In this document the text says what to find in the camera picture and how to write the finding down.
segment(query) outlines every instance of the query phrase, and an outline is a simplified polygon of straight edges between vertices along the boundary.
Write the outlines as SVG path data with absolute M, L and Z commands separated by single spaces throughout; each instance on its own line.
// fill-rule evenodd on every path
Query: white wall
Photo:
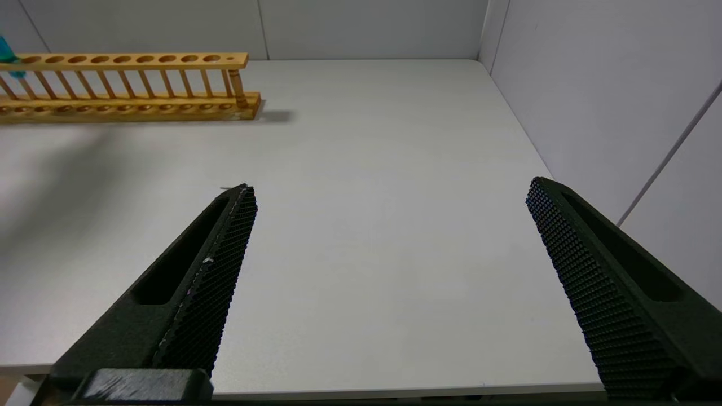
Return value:
M 48 52 L 20 0 L 0 0 L 0 33 L 14 52 Z
M 511 0 L 492 78 L 552 175 L 618 221 L 722 78 L 720 16 L 719 0 Z
M 52 52 L 249 52 L 266 59 L 256 0 L 22 0 Z
M 506 12 L 509 8 L 509 0 L 489 0 L 486 20 L 484 21 L 484 32 L 482 33 L 482 48 L 479 52 L 481 62 L 487 72 L 491 73 L 496 58 L 499 39 L 501 39 L 502 28 Z
M 475 59 L 487 0 L 261 0 L 271 59 Z
M 722 310 L 722 98 L 642 196 L 622 229 Z
M 475 59 L 487 8 L 487 0 L 0 1 L 22 1 L 51 52 L 252 59 Z

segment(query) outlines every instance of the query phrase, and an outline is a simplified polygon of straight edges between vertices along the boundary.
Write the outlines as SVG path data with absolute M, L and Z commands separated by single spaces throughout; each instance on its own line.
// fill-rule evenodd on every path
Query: white table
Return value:
M 253 61 L 259 121 L 0 128 L 0 373 L 42 373 L 221 186 L 258 217 L 218 397 L 600 390 L 475 61 Z

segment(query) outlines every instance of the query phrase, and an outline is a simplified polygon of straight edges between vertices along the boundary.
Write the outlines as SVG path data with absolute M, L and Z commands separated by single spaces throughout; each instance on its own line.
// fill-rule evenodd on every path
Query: wooden dowel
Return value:
M 58 96 L 55 95 L 53 88 L 50 87 L 50 83 L 48 83 L 48 81 L 45 80 L 45 75 L 43 75 L 42 72 L 36 72 L 35 76 L 37 76 L 38 80 L 40 80 L 40 84 L 45 88 L 45 91 L 48 93 L 48 96 L 50 96 L 50 98 L 53 100 L 57 99 Z
M 73 91 L 73 88 L 70 87 L 70 84 L 68 83 L 68 79 L 65 79 L 65 75 L 63 72 L 55 72 L 56 75 L 58 75 L 58 79 L 60 80 L 60 83 L 63 84 L 63 87 L 65 87 L 65 91 L 68 92 L 68 96 L 70 96 L 73 100 L 78 100 L 78 97 L 75 95 L 75 92 Z
M 145 72 L 138 71 L 138 75 L 140 75 L 140 80 L 143 82 L 143 86 L 145 86 L 145 91 L 148 92 L 148 98 L 155 99 L 155 94 L 150 87 L 150 82 L 148 82 L 148 77 L 145 76 Z
M 108 92 L 109 98 L 111 98 L 111 99 L 116 98 L 116 93 L 113 91 L 113 88 L 110 86 L 110 83 L 108 82 L 108 78 L 105 77 L 105 72 L 97 71 L 97 75 L 100 78 L 100 81 L 103 83 L 103 87 L 105 87 L 105 90 Z
M 88 95 L 90 96 L 90 98 L 93 100 L 97 99 L 95 92 L 92 91 L 92 87 L 90 87 L 90 83 L 88 83 L 87 79 L 85 79 L 83 72 L 75 71 L 75 74 L 78 75 L 78 80 L 80 81 L 80 83 L 82 83 L 83 87 L 85 88 L 85 91 L 88 92 Z
M 230 81 L 228 80 L 228 72 L 226 72 L 225 70 L 222 70 L 221 74 L 223 75 L 223 85 L 226 88 L 226 95 L 229 98 L 232 98 L 233 92 L 230 90 Z
M 187 96 L 188 98 L 192 98 L 192 97 L 193 97 L 193 90 L 191 90 L 191 84 L 188 83 L 188 77 L 186 76 L 186 71 L 180 70 L 180 71 L 178 71 L 178 72 L 180 72 L 180 75 L 181 75 L 180 78 L 183 80 L 183 86 L 186 87 L 186 96 Z
M 38 99 L 37 95 L 35 95 L 35 92 L 32 91 L 32 87 L 30 87 L 30 84 L 27 83 L 27 80 L 25 80 L 24 77 L 19 77 L 17 80 L 22 85 L 22 88 L 25 89 L 27 95 L 30 96 L 31 100 Z
M 168 73 L 160 71 L 160 76 L 163 78 L 163 83 L 165 83 L 165 89 L 168 91 L 168 97 L 174 98 L 175 93 L 173 93 L 173 86 L 170 85 L 170 80 L 168 80 Z
M 5 79 L 3 79 L 2 77 L 0 77 L 0 87 L 2 87 L 2 90 L 5 91 L 5 94 L 8 95 L 12 100 L 17 100 L 17 96 L 12 91 L 10 86 L 7 85 Z
M 125 72 L 122 72 L 122 71 L 118 71 L 118 75 L 120 75 L 121 80 L 123 81 L 123 86 L 126 87 L 126 91 L 128 92 L 128 96 L 130 96 L 131 99 L 134 99 L 134 98 L 136 97 L 136 96 L 135 96 L 135 92 L 133 91 L 133 87 L 131 86 L 131 83 L 128 82 L 128 77 L 126 76 L 126 73 L 125 73 Z
M 238 70 L 228 71 L 230 75 L 230 84 L 233 86 L 233 92 L 235 93 L 235 102 L 238 107 L 248 107 L 248 102 L 245 100 L 243 94 L 243 83 L 240 81 L 240 73 Z
M 208 74 L 206 71 L 201 71 L 201 77 L 203 78 L 203 86 L 206 87 L 206 95 L 209 98 L 213 97 L 213 90 L 211 89 L 211 83 L 208 81 Z

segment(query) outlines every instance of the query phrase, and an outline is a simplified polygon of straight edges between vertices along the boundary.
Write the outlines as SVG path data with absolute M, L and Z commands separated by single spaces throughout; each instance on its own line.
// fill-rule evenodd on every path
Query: wooden test tube rack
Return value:
M 0 64 L 0 72 L 27 72 L 19 79 L 0 75 L 4 92 L 0 94 L 0 124 L 253 120 L 261 103 L 260 93 L 243 91 L 240 70 L 248 63 L 247 53 L 38 53 L 18 57 L 18 63 Z M 187 72 L 193 70 L 200 71 L 203 92 L 191 89 Z M 213 70 L 221 72 L 225 91 L 213 91 L 209 81 Z M 152 88 L 148 71 L 160 72 L 164 92 Z M 172 71 L 178 71 L 182 90 L 171 86 L 168 74 Z M 123 92 L 119 86 L 111 86 L 109 73 L 120 77 Z M 100 78 L 105 93 L 95 92 L 88 82 L 93 74 Z M 37 77 L 44 94 L 28 83 L 30 75 Z M 71 86 L 69 75 L 77 78 L 84 91 Z M 138 75 L 142 89 L 131 86 L 131 75 Z M 19 81 L 22 92 L 9 86 L 12 80 Z

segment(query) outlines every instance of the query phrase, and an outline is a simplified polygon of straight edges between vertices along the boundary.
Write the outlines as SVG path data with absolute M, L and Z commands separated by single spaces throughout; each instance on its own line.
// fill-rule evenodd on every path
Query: wooden rack base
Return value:
M 258 92 L 243 93 L 248 106 L 233 98 L 138 99 L 97 95 L 98 99 L 10 100 L 0 98 L 0 124 L 108 123 L 115 121 L 229 121 L 253 120 L 261 104 Z

